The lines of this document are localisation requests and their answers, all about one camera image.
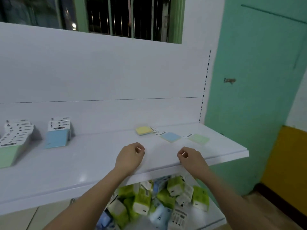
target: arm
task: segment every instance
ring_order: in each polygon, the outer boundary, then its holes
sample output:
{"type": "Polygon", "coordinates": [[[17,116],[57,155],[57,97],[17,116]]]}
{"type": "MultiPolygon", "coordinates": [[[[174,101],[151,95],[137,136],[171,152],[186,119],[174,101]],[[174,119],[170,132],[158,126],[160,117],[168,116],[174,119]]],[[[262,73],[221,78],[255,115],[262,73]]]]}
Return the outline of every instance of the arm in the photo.
{"type": "Polygon", "coordinates": [[[61,212],[43,230],[94,229],[112,194],[141,163],[145,149],[140,143],[123,147],[107,176],[61,212]]]}
{"type": "Polygon", "coordinates": [[[213,174],[200,152],[183,147],[177,156],[182,166],[210,189],[233,230],[278,230],[259,210],[249,205],[213,174]]]}

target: brown floor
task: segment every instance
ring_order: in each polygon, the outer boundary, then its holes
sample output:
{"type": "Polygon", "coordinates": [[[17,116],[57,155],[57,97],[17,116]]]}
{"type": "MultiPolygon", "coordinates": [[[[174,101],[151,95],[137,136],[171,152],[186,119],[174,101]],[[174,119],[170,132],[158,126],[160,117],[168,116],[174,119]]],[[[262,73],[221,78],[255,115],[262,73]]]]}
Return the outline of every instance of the brown floor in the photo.
{"type": "MultiPolygon", "coordinates": [[[[280,230],[303,230],[288,216],[282,213],[277,207],[269,202],[258,192],[254,192],[244,197],[249,203],[258,208],[266,218],[268,218],[280,230]]],[[[220,226],[215,230],[232,230],[228,224],[220,226]]]]}

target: white wall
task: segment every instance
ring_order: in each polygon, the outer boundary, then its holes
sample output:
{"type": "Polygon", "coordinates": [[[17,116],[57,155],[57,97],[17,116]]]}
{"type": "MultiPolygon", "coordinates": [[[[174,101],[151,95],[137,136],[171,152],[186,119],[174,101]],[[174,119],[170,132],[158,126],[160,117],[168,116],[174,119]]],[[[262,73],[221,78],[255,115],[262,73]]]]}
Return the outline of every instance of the white wall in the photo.
{"type": "Polygon", "coordinates": [[[286,125],[307,131],[307,69],[296,93],[286,125]]]}
{"type": "Polygon", "coordinates": [[[181,45],[0,23],[0,124],[27,118],[44,137],[53,116],[77,135],[203,123],[223,11],[186,0],[181,45]]]}

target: hand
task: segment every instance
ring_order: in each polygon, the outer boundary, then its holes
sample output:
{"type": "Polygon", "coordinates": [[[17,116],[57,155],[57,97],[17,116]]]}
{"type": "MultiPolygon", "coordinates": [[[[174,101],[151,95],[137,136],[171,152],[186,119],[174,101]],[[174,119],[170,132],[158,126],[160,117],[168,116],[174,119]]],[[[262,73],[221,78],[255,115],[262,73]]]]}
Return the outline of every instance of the hand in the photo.
{"type": "Polygon", "coordinates": [[[194,148],[183,147],[177,153],[182,166],[194,177],[200,178],[210,172],[209,166],[200,152],[194,148]]]}
{"type": "Polygon", "coordinates": [[[143,145],[138,142],[129,144],[119,152],[116,158],[115,169],[128,176],[140,165],[144,155],[145,148],[143,145]]]}

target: door latch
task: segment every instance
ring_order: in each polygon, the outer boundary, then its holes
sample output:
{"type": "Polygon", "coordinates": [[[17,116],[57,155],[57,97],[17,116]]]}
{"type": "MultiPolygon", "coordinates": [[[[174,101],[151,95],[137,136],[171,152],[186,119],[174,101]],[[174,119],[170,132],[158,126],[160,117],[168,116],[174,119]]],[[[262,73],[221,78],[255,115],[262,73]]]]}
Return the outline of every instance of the door latch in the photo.
{"type": "Polygon", "coordinates": [[[235,78],[224,78],[224,83],[229,82],[230,84],[235,83],[236,79],[235,78]]]}

